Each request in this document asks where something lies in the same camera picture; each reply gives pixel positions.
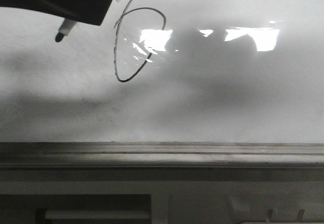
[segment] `white whiteboard surface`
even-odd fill
[[[323,142],[324,0],[134,0],[173,32],[120,83],[113,26],[127,1],[61,43],[62,18],[0,8],[1,142]],[[150,11],[125,17],[121,76],[135,71],[141,31],[161,23]],[[279,30],[275,47],[257,51],[266,28]],[[225,41],[228,30],[247,33]]]

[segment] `whiteboard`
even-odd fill
[[[323,142],[324,0],[134,0],[172,33],[120,83],[127,2],[61,43],[62,18],[0,8],[1,142]],[[162,22],[125,17],[122,77]]]

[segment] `aluminum ledge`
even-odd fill
[[[324,144],[0,143],[0,168],[324,168]]]

